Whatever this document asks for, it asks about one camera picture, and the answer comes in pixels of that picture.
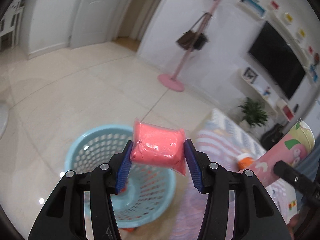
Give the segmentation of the person's right hand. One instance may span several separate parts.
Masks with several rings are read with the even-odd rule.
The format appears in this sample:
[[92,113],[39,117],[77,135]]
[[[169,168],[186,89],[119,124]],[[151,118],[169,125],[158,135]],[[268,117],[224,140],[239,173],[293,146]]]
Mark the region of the person's right hand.
[[294,234],[293,229],[298,224],[298,222],[299,222],[299,214],[297,213],[290,218],[290,221],[287,224],[287,228],[292,235]]

